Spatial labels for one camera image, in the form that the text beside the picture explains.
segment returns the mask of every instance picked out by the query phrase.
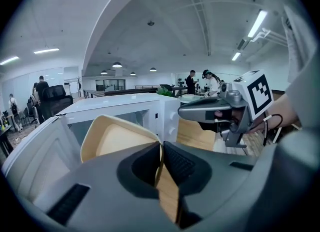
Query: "man in black shirt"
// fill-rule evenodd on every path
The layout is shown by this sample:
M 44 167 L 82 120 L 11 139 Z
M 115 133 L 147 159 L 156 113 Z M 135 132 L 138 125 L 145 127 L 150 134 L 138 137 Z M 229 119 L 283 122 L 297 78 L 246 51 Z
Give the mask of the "man in black shirt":
M 40 100 L 40 108 L 41 108 L 41 112 L 43 114 L 43 117 L 45 120 L 49 119 L 51 117 L 50 112 L 48 110 L 49 106 L 46 104 L 45 101 L 43 101 L 44 99 L 44 89 L 48 88 L 48 82 L 44 81 L 44 77 L 41 75 L 39 77 L 39 83 L 36 85 L 35 90 L 38 92 L 38 97 Z
M 196 93 L 196 87 L 195 84 L 197 81 L 193 80 L 193 76 L 195 76 L 196 72 L 194 70 L 190 71 L 190 75 L 186 79 L 186 85 L 188 87 L 188 94 L 195 94 Z

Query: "arched ceiling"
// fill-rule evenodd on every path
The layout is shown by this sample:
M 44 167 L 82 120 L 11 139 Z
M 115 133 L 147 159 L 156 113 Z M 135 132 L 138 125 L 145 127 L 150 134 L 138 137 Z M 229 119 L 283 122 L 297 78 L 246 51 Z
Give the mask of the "arched ceiling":
M 0 74 L 8 79 L 39 64 L 98 75 L 118 60 L 130 72 L 183 54 L 228 63 L 260 9 L 269 11 L 263 26 L 280 30 L 279 0 L 24 0 L 0 40 L 0 61 L 19 60 L 0 66 Z M 264 44 L 250 43 L 239 62 Z M 47 47 L 60 51 L 33 53 Z
M 229 64 L 237 44 L 248 40 L 261 9 L 268 11 L 261 28 L 284 34 L 281 0 L 132 0 L 103 32 L 85 74 L 114 70 L 115 61 L 129 73 L 151 61 L 161 66 L 162 60 L 182 55 L 210 56 Z M 266 43 L 249 43 L 236 62 L 245 62 Z

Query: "black office chair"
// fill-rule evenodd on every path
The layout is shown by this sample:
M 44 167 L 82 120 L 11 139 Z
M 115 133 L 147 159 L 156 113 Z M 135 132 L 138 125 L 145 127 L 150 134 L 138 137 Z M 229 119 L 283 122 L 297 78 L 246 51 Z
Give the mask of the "black office chair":
M 42 97 L 47 113 L 50 113 L 51 117 L 74 103 L 72 96 L 66 96 L 63 85 L 45 88 Z
M 23 111 L 23 114 L 20 115 L 20 120 L 21 120 L 21 123 L 22 123 L 23 126 L 27 126 L 28 125 L 28 123 L 27 123 L 28 116 L 29 116 L 28 108 L 26 107 L 24 109 L 24 111 Z
M 28 121 L 29 121 L 30 124 L 32 124 L 32 123 L 36 122 L 37 120 L 36 120 L 36 118 L 34 116 L 34 109 L 32 108 L 32 103 L 31 103 L 30 99 L 28 100 L 26 106 L 27 106 L 27 109 L 28 109 L 28 115 L 27 115 L 28 116 Z

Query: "window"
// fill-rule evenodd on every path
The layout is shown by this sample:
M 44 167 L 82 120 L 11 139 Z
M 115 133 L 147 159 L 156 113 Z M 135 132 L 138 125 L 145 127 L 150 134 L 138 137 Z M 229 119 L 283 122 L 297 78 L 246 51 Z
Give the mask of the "window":
M 125 90 L 125 80 L 96 80 L 95 89 L 97 91 L 114 91 L 114 90 Z

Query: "fluorescent light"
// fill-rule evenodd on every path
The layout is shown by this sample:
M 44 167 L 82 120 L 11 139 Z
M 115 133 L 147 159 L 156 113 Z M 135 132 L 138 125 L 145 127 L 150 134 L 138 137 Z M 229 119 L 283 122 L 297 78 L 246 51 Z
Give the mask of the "fluorescent light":
M 19 59 L 19 57 L 9 58 L 8 60 L 5 60 L 5 61 L 1 62 L 0 65 L 4 65 L 6 63 L 9 63 L 9 62 L 17 60 L 17 59 Z
M 261 10 L 259 12 L 259 15 L 258 17 L 256 18 L 256 21 L 251 29 L 251 31 L 249 32 L 248 34 L 248 37 L 252 38 L 255 33 L 257 32 L 257 30 L 259 29 L 260 25 L 262 24 L 262 22 L 264 21 L 264 19 L 266 18 L 268 12 L 267 11 L 264 11 L 264 10 Z
M 238 56 L 240 56 L 240 54 L 241 54 L 240 52 L 237 52 L 232 58 L 232 61 L 235 61 L 238 58 Z
M 45 52 L 51 52 L 51 51 L 58 51 L 59 48 L 56 49 L 50 49 L 50 50 L 39 50 L 39 51 L 35 51 L 35 54 L 41 54 L 41 53 L 45 53 Z

